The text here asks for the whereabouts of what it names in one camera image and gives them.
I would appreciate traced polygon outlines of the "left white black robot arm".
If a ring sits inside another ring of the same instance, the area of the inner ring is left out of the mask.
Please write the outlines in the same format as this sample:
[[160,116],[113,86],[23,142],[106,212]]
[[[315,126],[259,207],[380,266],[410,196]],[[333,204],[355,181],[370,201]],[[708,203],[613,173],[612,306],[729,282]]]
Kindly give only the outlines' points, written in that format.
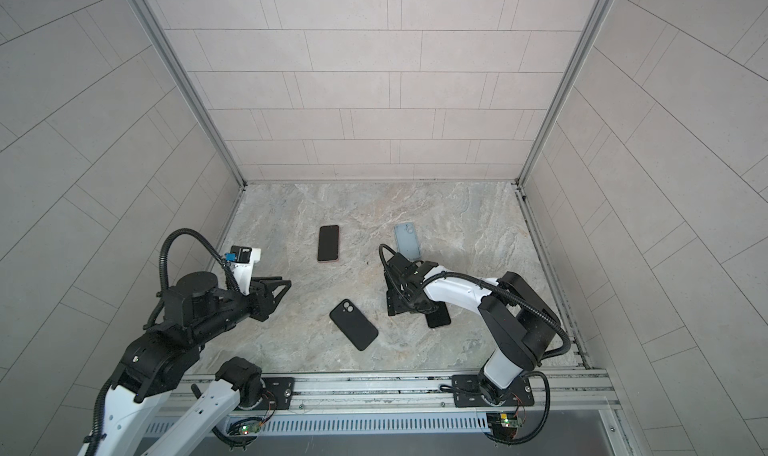
[[[155,415],[199,361],[205,345],[251,318],[265,321],[291,288],[279,277],[254,278],[250,294],[236,283],[220,287],[198,271],[160,293],[166,315],[130,343],[96,397],[83,455],[131,455]],[[246,449],[278,408],[257,365],[234,357],[205,391],[149,449],[150,455],[189,455],[209,434],[229,448]]]

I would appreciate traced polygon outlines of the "black phone case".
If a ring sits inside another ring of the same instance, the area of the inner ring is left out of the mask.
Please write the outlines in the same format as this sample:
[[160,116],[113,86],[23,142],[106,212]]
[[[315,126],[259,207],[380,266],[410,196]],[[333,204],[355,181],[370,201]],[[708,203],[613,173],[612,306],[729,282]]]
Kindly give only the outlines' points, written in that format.
[[329,317],[358,351],[365,351],[379,335],[378,329],[349,299],[338,303]]

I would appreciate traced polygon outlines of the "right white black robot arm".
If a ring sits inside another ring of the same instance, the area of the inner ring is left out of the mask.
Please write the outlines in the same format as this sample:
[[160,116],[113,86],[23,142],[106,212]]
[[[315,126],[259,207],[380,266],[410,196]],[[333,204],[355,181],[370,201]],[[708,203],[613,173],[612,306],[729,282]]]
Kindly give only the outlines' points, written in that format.
[[481,279],[399,253],[383,260],[383,271],[395,314],[420,313],[434,327],[450,323],[449,305],[481,317],[496,344],[478,374],[479,392],[492,405],[507,401],[513,383],[542,361],[571,348],[558,316],[517,273]]

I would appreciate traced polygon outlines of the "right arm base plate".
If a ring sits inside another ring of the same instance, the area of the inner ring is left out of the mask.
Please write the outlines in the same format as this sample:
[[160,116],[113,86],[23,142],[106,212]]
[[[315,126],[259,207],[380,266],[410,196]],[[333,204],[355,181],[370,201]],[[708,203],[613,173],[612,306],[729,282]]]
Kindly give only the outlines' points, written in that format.
[[520,376],[515,378],[508,388],[500,391],[496,391],[477,374],[454,374],[450,378],[449,386],[457,408],[515,408],[531,407],[535,404],[530,383]]

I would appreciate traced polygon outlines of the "purple phone black screen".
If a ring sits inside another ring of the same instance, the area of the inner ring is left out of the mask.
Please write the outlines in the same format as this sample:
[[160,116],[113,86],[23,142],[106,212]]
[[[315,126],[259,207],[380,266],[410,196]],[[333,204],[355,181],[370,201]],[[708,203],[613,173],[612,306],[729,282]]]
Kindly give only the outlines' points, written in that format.
[[318,235],[318,262],[332,262],[339,258],[339,236],[340,227],[338,225],[325,225],[319,228]]

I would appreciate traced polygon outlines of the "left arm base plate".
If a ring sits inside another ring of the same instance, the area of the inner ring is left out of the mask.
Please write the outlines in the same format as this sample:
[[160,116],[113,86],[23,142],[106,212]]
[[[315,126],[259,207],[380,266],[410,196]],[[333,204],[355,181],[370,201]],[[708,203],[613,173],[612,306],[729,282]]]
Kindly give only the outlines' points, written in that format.
[[239,405],[241,411],[272,411],[290,408],[295,386],[292,377],[263,377],[259,397],[245,406]]

